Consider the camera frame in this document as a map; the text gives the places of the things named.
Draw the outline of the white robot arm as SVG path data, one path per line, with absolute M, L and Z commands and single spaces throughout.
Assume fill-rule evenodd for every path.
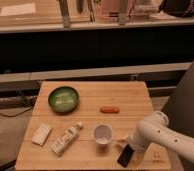
M 151 143 L 171 149 L 194 163 L 194 138 L 168 128 L 168 116 L 154 111 L 141 119 L 122 142 L 125 144 L 117 162 L 126 167 L 135 152 L 144 153 Z

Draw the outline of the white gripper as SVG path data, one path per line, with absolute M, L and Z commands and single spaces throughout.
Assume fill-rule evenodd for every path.
M 129 133 L 125 138 L 115 140 L 116 144 L 128 144 L 135 152 L 144 152 L 150 141 L 144 138 L 137 130 Z

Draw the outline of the dark robot base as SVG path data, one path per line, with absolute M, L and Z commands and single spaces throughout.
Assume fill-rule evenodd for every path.
M 172 130 L 194 138 L 194 60 L 162 111 L 168 116 Z

